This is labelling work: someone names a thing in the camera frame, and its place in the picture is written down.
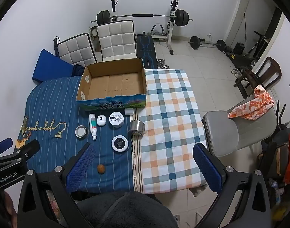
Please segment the left hand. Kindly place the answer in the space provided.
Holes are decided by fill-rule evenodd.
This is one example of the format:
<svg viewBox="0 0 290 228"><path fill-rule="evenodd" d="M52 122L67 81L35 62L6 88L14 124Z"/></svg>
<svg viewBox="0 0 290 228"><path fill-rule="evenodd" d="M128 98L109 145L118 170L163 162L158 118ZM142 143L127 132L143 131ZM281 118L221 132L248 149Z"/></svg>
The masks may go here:
<svg viewBox="0 0 290 228"><path fill-rule="evenodd" d="M0 227L17 228L17 213L13 201L4 190L0 191Z"/></svg>

